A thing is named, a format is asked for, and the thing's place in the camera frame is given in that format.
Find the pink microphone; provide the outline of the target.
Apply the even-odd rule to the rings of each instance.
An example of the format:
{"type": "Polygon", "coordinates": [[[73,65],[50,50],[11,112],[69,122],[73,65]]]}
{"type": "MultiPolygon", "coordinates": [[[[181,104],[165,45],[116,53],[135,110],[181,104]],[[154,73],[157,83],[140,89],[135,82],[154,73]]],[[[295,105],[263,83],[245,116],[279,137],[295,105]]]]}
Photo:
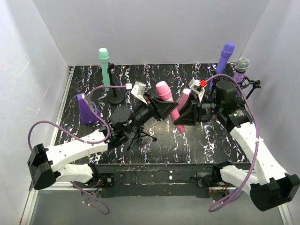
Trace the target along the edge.
{"type": "MultiPolygon", "coordinates": [[[[158,96],[163,100],[163,101],[172,101],[173,102],[173,96],[171,89],[169,85],[165,81],[160,81],[156,84],[156,90],[158,96]]],[[[178,112],[177,108],[173,110],[173,112],[170,114],[173,122],[175,122],[176,119],[179,118],[180,113],[178,112]]]]}

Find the round base stand front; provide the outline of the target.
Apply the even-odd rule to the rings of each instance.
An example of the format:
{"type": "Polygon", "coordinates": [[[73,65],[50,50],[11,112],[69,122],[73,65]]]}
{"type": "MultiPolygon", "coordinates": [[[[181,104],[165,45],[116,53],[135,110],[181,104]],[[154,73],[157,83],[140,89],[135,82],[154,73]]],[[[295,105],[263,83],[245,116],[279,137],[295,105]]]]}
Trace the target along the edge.
{"type": "Polygon", "coordinates": [[[209,90],[210,90],[210,96],[213,95],[214,91],[215,91],[215,87],[216,87],[216,83],[218,82],[218,79],[213,79],[211,82],[210,82],[210,87],[209,87],[209,90]]]}

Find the round base stand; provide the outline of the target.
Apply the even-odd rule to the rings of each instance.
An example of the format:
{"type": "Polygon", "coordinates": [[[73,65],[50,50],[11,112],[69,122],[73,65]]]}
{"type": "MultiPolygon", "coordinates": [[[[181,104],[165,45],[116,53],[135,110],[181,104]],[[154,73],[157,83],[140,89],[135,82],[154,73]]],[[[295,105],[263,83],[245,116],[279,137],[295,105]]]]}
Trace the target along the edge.
{"type": "MultiPolygon", "coordinates": [[[[109,78],[110,78],[110,85],[114,86],[115,83],[113,81],[112,78],[112,70],[114,69],[114,64],[113,63],[108,63],[108,69],[107,72],[109,74],[109,78]]],[[[125,100],[125,93],[123,91],[121,91],[118,88],[110,88],[110,90],[108,91],[108,102],[111,105],[119,105],[121,103],[124,102],[125,100]]]]}
{"type": "Polygon", "coordinates": [[[213,95],[214,91],[215,91],[215,87],[216,87],[216,83],[218,82],[218,79],[213,79],[211,82],[210,82],[210,87],[209,87],[209,90],[210,90],[210,96],[213,95]]]}

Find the black tripod mic stand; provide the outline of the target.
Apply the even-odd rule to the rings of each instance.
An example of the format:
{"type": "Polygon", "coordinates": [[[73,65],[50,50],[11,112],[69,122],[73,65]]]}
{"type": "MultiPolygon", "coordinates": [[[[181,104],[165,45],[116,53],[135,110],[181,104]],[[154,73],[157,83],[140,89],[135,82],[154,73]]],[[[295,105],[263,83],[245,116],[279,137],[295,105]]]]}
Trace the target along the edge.
{"type": "Polygon", "coordinates": [[[135,132],[134,132],[134,136],[132,138],[132,140],[129,142],[129,146],[127,147],[127,151],[131,150],[131,146],[134,142],[134,140],[139,140],[142,137],[150,137],[153,141],[157,141],[157,138],[152,136],[151,134],[148,134],[146,132],[144,132],[144,127],[140,126],[135,132]]]}

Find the glitter purple microphone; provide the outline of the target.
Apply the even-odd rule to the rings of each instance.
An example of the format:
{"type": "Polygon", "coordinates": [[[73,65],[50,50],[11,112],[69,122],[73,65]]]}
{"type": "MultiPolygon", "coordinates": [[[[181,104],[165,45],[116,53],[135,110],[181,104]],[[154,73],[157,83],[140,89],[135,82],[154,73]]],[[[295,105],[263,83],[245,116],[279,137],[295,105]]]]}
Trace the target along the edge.
{"type": "Polygon", "coordinates": [[[245,57],[239,58],[236,61],[233,78],[237,83],[242,83],[245,77],[245,72],[249,68],[249,66],[250,66],[249,59],[245,57]]]}

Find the purple plastic microphone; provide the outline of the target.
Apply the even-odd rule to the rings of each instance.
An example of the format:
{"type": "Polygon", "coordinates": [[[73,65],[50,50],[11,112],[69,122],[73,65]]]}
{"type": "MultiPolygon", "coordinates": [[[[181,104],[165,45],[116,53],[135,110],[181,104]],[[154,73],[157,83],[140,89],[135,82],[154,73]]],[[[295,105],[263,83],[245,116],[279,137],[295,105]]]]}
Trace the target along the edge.
{"type": "Polygon", "coordinates": [[[215,71],[212,73],[212,75],[221,74],[223,73],[229,58],[232,56],[235,50],[235,44],[232,42],[225,43],[221,50],[221,56],[218,61],[217,67],[215,71]]]}

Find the teal green microphone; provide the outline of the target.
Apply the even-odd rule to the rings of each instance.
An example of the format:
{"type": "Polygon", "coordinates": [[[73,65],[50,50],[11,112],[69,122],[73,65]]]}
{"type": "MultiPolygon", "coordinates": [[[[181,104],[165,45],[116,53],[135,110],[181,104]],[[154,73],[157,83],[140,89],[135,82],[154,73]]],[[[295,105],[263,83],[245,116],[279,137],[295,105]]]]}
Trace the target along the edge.
{"type": "Polygon", "coordinates": [[[100,66],[102,70],[102,78],[104,86],[110,86],[110,77],[108,72],[109,66],[109,53],[106,48],[100,48],[98,51],[100,66]]]}

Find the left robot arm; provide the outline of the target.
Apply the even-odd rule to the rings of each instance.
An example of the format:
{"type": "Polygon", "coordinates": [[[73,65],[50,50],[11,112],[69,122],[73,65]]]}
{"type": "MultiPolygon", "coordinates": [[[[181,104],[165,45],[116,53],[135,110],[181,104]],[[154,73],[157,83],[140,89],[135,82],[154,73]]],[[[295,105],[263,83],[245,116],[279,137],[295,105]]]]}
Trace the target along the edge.
{"type": "Polygon", "coordinates": [[[74,161],[117,148],[128,141],[128,134],[134,133],[136,138],[145,136],[143,126],[148,120],[165,120],[177,106],[177,102],[145,94],[134,111],[124,105],[117,107],[109,118],[109,129],[101,127],[85,137],[61,145],[36,145],[28,160],[33,188],[42,190],[55,182],[75,181],[88,185],[98,182],[100,173],[92,165],[76,165],[74,161]]]}

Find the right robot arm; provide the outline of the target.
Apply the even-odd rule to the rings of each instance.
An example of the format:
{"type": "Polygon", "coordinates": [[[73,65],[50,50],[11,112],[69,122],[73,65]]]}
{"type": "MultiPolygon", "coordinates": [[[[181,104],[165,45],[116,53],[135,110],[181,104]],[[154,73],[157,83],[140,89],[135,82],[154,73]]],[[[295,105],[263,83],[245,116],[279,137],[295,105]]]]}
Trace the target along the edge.
{"type": "Polygon", "coordinates": [[[273,157],[259,136],[245,103],[237,99],[237,86],[231,81],[218,81],[216,96],[206,100],[206,84],[204,80],[190,81],[190,94],[186,103],[180,101],[180,116],[174,124],[194,126],[197,122],[208,121],[212,115],[216,115],[251,162],[248,172],[229,161],[213,166],[210,180],[232,184],[236,189],[216,201],[209,212],[215,212],[236,201],[242,193],[248,194],[260,211],[290,202],[300,187],[300,179],[296,174],[290,175],[273,157]]]}

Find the pink metronome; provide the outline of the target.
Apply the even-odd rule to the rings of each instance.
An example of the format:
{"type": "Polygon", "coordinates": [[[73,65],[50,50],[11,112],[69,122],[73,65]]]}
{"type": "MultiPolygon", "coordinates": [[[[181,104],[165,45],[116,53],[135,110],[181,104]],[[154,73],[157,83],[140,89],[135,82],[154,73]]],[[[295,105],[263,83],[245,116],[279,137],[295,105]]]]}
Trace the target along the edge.
{"type": "Polygon", "coordinates": [[[188,102],[190,93],[191,93],[191,89],[188,89],[188,88],[185,88],[182,91],[179,99],[177,100],[177,102],[178,102],[177,110],[178,111],[180,111],[185,106],[185,104],[188,102]]]}

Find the purple metronome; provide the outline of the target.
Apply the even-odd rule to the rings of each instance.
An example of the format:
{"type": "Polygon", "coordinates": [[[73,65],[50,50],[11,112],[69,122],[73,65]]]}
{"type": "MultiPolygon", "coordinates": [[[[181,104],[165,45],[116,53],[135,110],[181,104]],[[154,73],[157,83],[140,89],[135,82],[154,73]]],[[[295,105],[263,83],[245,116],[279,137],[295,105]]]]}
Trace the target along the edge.
{"type": "Polygon", "coordinates": [[[83,124],[91,124],[99,121],[99,119],[92,113],[88,106],[87,96],[84,93],[76,95],[79,104],[79,115],[83,124]]]}

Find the shock mount tripod stand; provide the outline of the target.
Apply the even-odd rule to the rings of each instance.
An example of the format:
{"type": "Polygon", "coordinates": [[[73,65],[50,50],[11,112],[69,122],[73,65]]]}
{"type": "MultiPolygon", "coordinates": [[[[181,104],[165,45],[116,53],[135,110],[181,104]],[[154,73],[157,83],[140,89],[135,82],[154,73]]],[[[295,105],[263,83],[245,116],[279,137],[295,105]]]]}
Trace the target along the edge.
{"type": "Polygon", "coordinates": [[[244,76],[243,80],[239,83],[240,88],[243,90],[247,88],[249,85],[252,86],[251,90],[246,96],[246,99],[248,99],[251,94],[254,92],[255,89],[261,88],[261,81],[260,80],[251,80],[248,76],[244,76]]]}

